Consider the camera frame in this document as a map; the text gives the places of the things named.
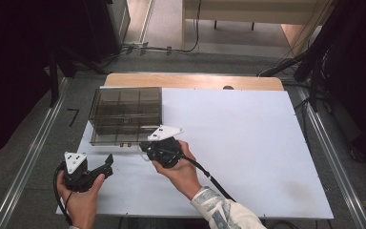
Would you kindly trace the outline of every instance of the black cable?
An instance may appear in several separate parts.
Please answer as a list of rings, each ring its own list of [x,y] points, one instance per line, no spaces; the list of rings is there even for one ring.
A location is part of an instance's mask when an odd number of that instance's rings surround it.
[[[196,33],[196,39],[195,39],[194,46],[190,50],[172,50],[172,49],[165,49],[165,48],[151,47],[151,46],[135,48],[134,50],[163,51],[163,52],[183,52],[183,53],[192,52],[198,46],[198,40],[199,40],[198,21],[200,20],[201,2],[202,2],[201,0],[198,2],[197,16],[194,19],[194,21],[195,21],[194,30],[195,30],[195,33]]]
[[[118,221],[117,229],[121,229],[121,226],[123,225],[123,219],[124,218],[120,218],[120,220]]]
[[[302,117],[302,125],[303,125],[302,129],[303,129],[303,134],[305,137],[305,142],[307,143],[308,150],[311,153],[311,144],[310,144],[308,133],[307,133],[307,121],[306,121],[306,113],[308,112],[308,104],[309,104],[309,97],[305,98],[304,100],[302,100],[302,102],[300,102],[298,105],[296,105],[294,107],[294,110],[296,110],[302,106],[301,107],[301,117]]]
[[[313,11],[313,14],[312,16],[310,17],[310,19],[308,20],[307,24],[305,24],[305,27],[302,29],[301,33],[299,34],[299,37],[300,35],[303,33],[304,29],[308,26],[308,24],[310,23],[311,19],[314,17],[314,14],[315,14],[315,7],[316,7],[316,4],[319,0],[316,0],[315,2],[315,6],[314,6],[314,11]],[[329,6],[329,1],[326,3],[325,7],[323,8],[322,12],[320,13],[320,15],[317,17],[315,23],[314,23],[314,27],[317,25],[317,23],[319,22],[320,20],[320,17],[323,15],[323,12],[326,10],[326,8]],[[296,44],[299,40],[299,37],[297,38],[296,42],[295,42],[295,45],[287,52],[283,55],[283,57],[281,57],[279,60],[277,60],[274,64],[274,66],[270,67],[269,69],[266,69],[260,73],[257,74],[257,76],[260,76],[262,73],[265,73],[266,71],[270,70],[270,69],[273,69],[273,68],[276,68],[277,66],[279,66],[284,60],[287,59],[287,56],[293,51],[293,49],[295,49],[296,47],[298,47],[299,45],[302,44],[302,42],[304,42],[306,39],[309,39],[309,36],[312,35],[312,33],[314,33],[314,31],[311,31],[310,34],[308,34],[306,37],[304,37],[298,44]]]
[[[299,83],[283,83],[283,86],[292,86],[292,87],[300,87],[305,89],[311,89],[311,86]]]
[[[67,200],[65,201],[65,204],[64,204],[65,212],[67,212],[67,205],[68,205],[68,201],[70,201],[70,198],[71,198],[71,196],[72,196],[72,193],[73,193],[74,189],[75,189],[75,186],[73,186],[73,188],[72,188],[72,190],[71,190],[70,194],[69,194],[69,195],[68,195],[68,197],[67,197]]]
[[[296,69],[294,69],[294,65],[293,66],[291,66],[291,69],[294,71],[294,73],[296,72],[296,70],[298,69],[298,65],[296,66]]]
[[[329,227],[330,227],[331,229],[334,229],[334,228],[332,227],[332,223],[331,223],[331,221],[330,221],[329,219],[326,219],[326,221],[328,222]]]
[[[120,50],[120,53],[119,54],[115,54],[115,55],[111,55],[111,56],[109,56],[109,57],[107,57],[106,59],[103,59],[103,60],[109,60],[106,64],[104,64],[104,65],[102,65],[102,66],[100,66],[99,68],[100,69],[103,69],[103,68],[106,68],[106,67],[108,67],[113,61],[114,61],[114,59],[116,58],[116,57],[118,57],[118,56],[121,56],[121,55],[123,55],[123,54],[127,54],[128,53],[128,49],[121,49]],[[91,68],[86,68],[86,67],[81,67],[81,66],[76,66],[76,65],[73,65],[78,71],[90,71],[91,70]]]
[[[276,228],[277,225],[286,225],[291,229],[298,229],[297,226],[293,225],[292,223],[290,223],[289,221],[286,221],[286,220],[280,220],[280,221],[276,222],[275,224],[270,226],[269,229],[274,229],[274,228]]]
[[[62,205],[61,197],[59,197],[59,194],[58,194],[57,182],[56,182],[59,172],[61,170],[64,170],[65,167],[66,167],[65,166],[65,161],[62,161],[61,164],[55,169],[54,179],[53,179],[53,190],[54,190],[55,199],[58,203],[58,206],[61,209],[61,212],[65,217],[65,221],[68,223],[69,226],[72,226],[72,219],[68,215],[66,208]]]
[[[288,73],[285,73],[285,72],[284,72],[284,70],[283,70],[283,71],[281,71],[281,72],[282,72],[282,73],[284,73],[285,75],[289,75]]]
[[[308,113],[308,100],[307,102],[304,103],[303,107],[302,107],[302,122],[303,122],[303,127],[304,127],[304,137],[305,137],[305,142],[307,143],[308,146],[308,150],[311,153],[311,144],[308,138],[308,132],[307,132],[307,118],[306,118],[306,113]]]
[[[160,151],[162,152],[165,152],[165,153],[168,153],[168,154],[171,154],[171,155],[174,155],[174,156],[178,156],[180,158],[183,158],[183,159],[186,159],[188,161],[190,161],[190,163],[192,165],[194,165],[195,167],[197,167],[199,170],[201,170],[204,175],[210,179],[210,181],[213,183],[213,185],[215,185],[215,187],[219,190],[219,192],[221,192],[221,194],[225,197],[225,198],[229,198],[231,199],[233,202],[236,202],[228,193],[227,191],[225,191],[225,189],[218,183],[218,181],[216,181],[216,179],[211,176],[210,172],[208,172],[207,170],[204,169],[204,167],[198,163],[197,161],[185,156],[185,155],[180,155],[180,154],[177,154],[175,152],[172,152],[172,151],[169,151],[169,150],[164,150],[164,149],[159,149]]]

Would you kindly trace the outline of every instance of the gray floor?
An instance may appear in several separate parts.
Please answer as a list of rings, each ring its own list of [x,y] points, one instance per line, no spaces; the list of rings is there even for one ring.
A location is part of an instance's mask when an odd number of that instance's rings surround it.
[[[219,30],[224,28],[227,28],[227,30],[236,30],[236,27],[230,27],[229,24],[220,23],[219,25],[221,26]],[[261,26],[262,25],[256,24],[255,30],[264,30]],[[261,48],[256,52],[257,49],[250,47],[249,49],[254,50],[252,54],[248,54],[248,52],[245,54],[236,53],[236,45],[231,47],[224,46],[224,49],[228,51],[226,53],[205,52],[205,47],[220,46],[207,46],[200,43],[200,53],[182,54],[173,52],[172,54],[166,54],[165,52],[146,52],[146,54],[141,55],[140,52],[135,51],[118,57],[106,69],[116,73],[226,73],[255,75],[276,65],[279,61],[278,58],[282,57],[282,54],[285,53],[285,46],[282,47],[283,51],[277,50],[278,47],[283,45],[283,37],[282,34],[280,35],[279,30],[276,30],[275,33],[277,40],[268,40],[268,43],[265,43],[264,45],[262,43],[264,34],[261,32],[260,35],[261,36],[258,38],[255,38],[259,43],[256,42],[251,46]],[[212,44],[214,41],[216,43],[224,43],[231,39],[224,37],[206,37],[206,34],[204,34],[200,37],[200,40],[207,40]],[[291,75],[293,73],[293,69],[288,69],[285,73],[280,73],[279,76],[283,79],[283,82],[287,84],[292,81]],[[59,110],[57,118],[52,124],[51,131],[35,162],[35,166],[27,180],[25,189],[13,208],[7,228],[67,227],[64,218],[55,214],[56,203],[51,188],[53,172],[62,159],[62,155],[65,151],[76,151],[87,122],[94,91],[99,86],[103,85],[105,77],[105,75],[98,75],[91,71],[85,71],[79,72],[75,79],[69,79],[69,87],[65,94],[64,103]],[[288,85],[285,86],[285,90],[289,93],[294,105],[301,101],[298,87]],[[27,156],[29,147],[37,135],[40,125],[44,121],[45,115],[49,110],[49,104],[50,94],[47,94],[36,104],[29,116],[16,130],[5,148],[0,151],[0,206],[6,192],[15,180],[24,158]],[[338,129],[336,121],[331,115],[325,112],[325,109],[320,102],[318,105],[324,125],[335,144],[337,154],[341,158],[361,202],[366,203],[366,164],[357,163],[350,158],[349,146],[343,134]],[[71,127],[70,123],[74,113],[68,111],[68,109],[80,109],[80,113]],[[300,125],[302,125],[300,110],[297,110],[297,115]],[[311,142],[311,153],[315,167],[322,181],[322,185],[327,190],[326,195],[335,215],[335,219],[331,220],[333,227],[356,228],[347,203],[339,189],[328,160],[322,153],[322,147],[309,119],[307,119],[307,133]],[[95,228],[116,228],[118,221],[119,218],[117,217],[98,216]],[[272,219],[267,221],[268,225],[272,225],[274,222],[275,220]],[[315,228],[314,220],[291,220],[291,222],[298,226],[298,228]],[[326,220],[319,220],[317,222],[317,228],[329,228],[329,224]]]
[[[201,20],[199,27],[199,52],[225,53],[281,58],[293,57],[281,26],[278,24]],[[186,49],[195,43],[193,21],[186,22]]]

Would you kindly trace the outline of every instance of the controller cable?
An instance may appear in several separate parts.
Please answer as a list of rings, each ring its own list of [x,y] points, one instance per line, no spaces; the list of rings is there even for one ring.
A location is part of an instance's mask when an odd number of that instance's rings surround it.
[[[236,202],[225,190],[224,188],[222,188],[222,186],[218,183],[218,181],[216,181],[216,179],[211,176],[210,172],[208,172],[207,170],[204,169],[204,167],[198,163],[197,161],[185,156],[184,154],[180,155],[180,154],[177,154],[175,152],[172,152],[172,151],[169,151],[169,150],[165,150],[165,149],[159,149],[159,151],[162,151],[164,153],[167,153],[167,154],[171,154],[171,155],[174,155],[174,156],[177,156],[177,157],[180,157],[180,158],[183,158],[183,159],[186,159],[188,161],[190,161],[190,163],[192,165],[194,165],[195,167],[197,167],[199,170],[201,170],[204,175],[213,183],[213,185],[215,185],[215,187],[219,190],[219,192],[221,192],[221,194],[225,197],[225,198],[229,198],[231,199],[233,202]]]
[[[69,226],[72,226],[72,219],[71,219],[70,215],[68,215],[68,213],[67,213],[67,203],[68,203],[68,200],[70,200],[73,190],[71,191],[70,195],[68,196],[67,200],[65,201],[65,206],[63,206],[62,202],[61,202],[61,197],[59,197],[58,189],[57,189],[56,180],[57,180],[58,174],[61,170],[64,170],[64,169],[65,169],[65,161],[62,161],[61,164],[55,169],[54,179],[53,179],[53,190],[55,193],[55,199],[58,203],[58,206],[61,209],[61,212],[65,217],[65,221],[68,223]]]

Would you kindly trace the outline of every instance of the right hand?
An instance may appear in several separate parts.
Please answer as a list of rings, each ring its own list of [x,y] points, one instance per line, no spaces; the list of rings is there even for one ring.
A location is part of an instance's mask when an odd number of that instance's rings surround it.
[[[195,160],[192,152],[189,150],[189,144],[179,140],[183,154]],[[179,162],[170,169],[165,169],[156,160],[152,161],[156,172],[167,177],[176,189],[186,198],[192,200],[195,194],[201,189],[201,184],[198,182],[197,171],[190,161],[181,158]]]

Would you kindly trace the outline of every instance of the electrical cord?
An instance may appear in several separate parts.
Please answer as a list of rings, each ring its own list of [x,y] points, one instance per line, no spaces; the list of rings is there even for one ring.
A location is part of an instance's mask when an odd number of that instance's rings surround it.
[[[328,222],[328,224],[329,224],[329,228],[334,229],[334,228],[333,228],[333,226],[332,226],[331,221],[330,221],[329,219],[326,219],[326,221],[327,221],[327,222]]]
[[[67,213],[67,203],[68,203],[68,200],[70,199],[72,193],[70,193],[70,195],[68,196],[67,201],[65,203],[65,206],[63,206],[62,202],[61,202],[61,197],[59,197],[59,194],[58,194],[57,182],[56,182],[59,172],[61,170],[64,170],[65,167],[66,167],[65,161],[62,161],[61,164],[55,169],[54,178],[53,178],[53,190],[54,190],[55,199],[58,203],[58,206],[61,209],[61,212],[65,217],[65,221],[68,223],[69,226],[72,226],[72,219],[71,219],[70,215],[68,215],[68,213]]]
[[[162,152],[165,152],[165,153],[168,153],[168,154],[171,154],[171,155],[174,155],[174,156],[178,156],[180,158],[183,158],[183,159],[186,159],[188,161],[190,161],[190,163],[192,165],[194,165],[196,168],[198,168],[199,170],[201,170],[204,175],[210,179],[210,181],[213,183],[213,185],[215,185],[215,187],[219,190],[219,192],[221,192],[221,194],[225,197],[225,198],[229,198],[231,199],[233,202],[236,202],[226,191],[225,189],[218,183],[218,181],[216,181],[216,179],[211,176],[210,172],[208,172],[207,170],[204,169],[204,167],[198,163],[197,161],[185,156],[185,155],[180,155],[180,154],[177,154],[175,152],[172,152],[172,151],[169,151],[169,150],[165,150],[165,149],[159,149],[160,151]]]
[[[123,220],[124,218],[120,218],[120,220],[118,221],[118,226],[117,226],[117,229],[121,229],[121,226],[123,225]]]
[[[300,46],[305,40],[307,40],[307,39],[309,39],[309,37],[311,36],[311,34],[312,33],[314,33],[314,31],[310,31],[310,33],[307,35],[307,36],[305,36],[299,43],[298,43],[298,40],[299,40],[299,38],[300,38],[300,36],[301,36],[301,34],[304,32],[304,30],[305,30],[305,28],[308,26],[308,24],[311,22],[311,19],[314,17],[314,15],[315,15],[315,8],[316,8],[316,5],[317,5],[317,3],[318,3],[318,1],[319,0],[316,0],[316,2],[315,2],[315,6],[314,6],[314,11],[313,11],[313,14],[312,14],[312,16],[310,17],[310,19],[308,20],[308,22],[307,22],[307,24],[304,26],[304,28],[302,29],[302,31],[299,33],[299,36],[298,36],[298,38],[296,39],[296,41],[295,41],[295,45],[288,51],[288,52],[286,52],[279,60],[277,60],[276,62],[275,62],[275,64],[272,66],[272,67],[270,67],[270,68],[268,68],[268,69],[266,69],[266,70],[264,70],[264,71],[262,71],[261,73],[258,73],[257,74],[257,76],[260,76],[262,73],[265,73],[266,71],[268,71],[268,70],[270,70],[270,69],[274,69],[274,68],[276,68],[277,66],[279,66],[283,61],[285,61],[286,59],[287,59],[287,56],[293,51],[293,49],[295,49],[296,47],[298,47],[298,46]],[[320,13],[320,15],[317,17],[317,19],[316,19],[316,21],[315,21],[315,23],[314,23],[314,27],[317,25],[317,23],[319,22],[319,20],[320,20],[320,17],[323,15],[323,12],[326,10],[326,8],[329,6],[329,1],[326,3],[326,5],[325,5],[325,7],[323,8],[323,10],[322,10],[322,12]]]
[[[109,56],[108,59],[110,59],[110,61],[106,64],[104,64],[103,66],[100,66],[100,69],[106,68],[108,67],[116,57],[124,55],[124,54],[128,54],[132,51],[136,51],[136,50],[145,50],[145,51],[162,51],[162,52],[179,52],[179,53],[185,53],[188,54],[192,51],[194,51],[195,48],[198,47],[198,40],[199,40],[199,33],[198,33],[198,21],[200,20],[200,12],[201,12],[201,2],[202,0],[200,0],[198,2],[198,8],[197,8],[197,16],[196,18],[193,20],[193,24],[194,24],[194,30],[195,30],[195,34],[196,34],[196,39],[195,39],[195,43],[194,46],[190,49],[190,50],[174,50],[174,49],[165,49],[165,48],[160,48],[160,47],[139,47],[139,46],[133,46],[132,45],[123,45],[123,48],[121,49],[119,54],[116,55],[112,55]],[[91,68],[83,68],[83,67],[79,67],[78,69],[79,71],[89,71],[91,70]]]
[[[300,84],[300,83],[283,83],[283,86],[289,86],[289,87],[300,87],[305,89],[311,89],[311,86]]]
[[[272,226],[270,226],[269,229],[274,229],[278,225],[286,225],[286,226],[288,226],[291,229],[298,229],[297,226],[293,225],[292,223],[290,223],[289,221],[286,221],[286,220],[280,220],[280,221],[276,222],[275,224],[273,224]]]
[[[309,97],[305,98],[300,102],[298,105],[294,107],[294,110],[297,110],[299,107],[301,107],[301,116],[302,116],[302,125],[303,125],[303,134],[305,137],[305,142],[307,143],[308,150],[311,153],[311,144],[308,138],[307,133],[307,121],[306,121],[306,113],[308,112],[308,103],[309,103]]]

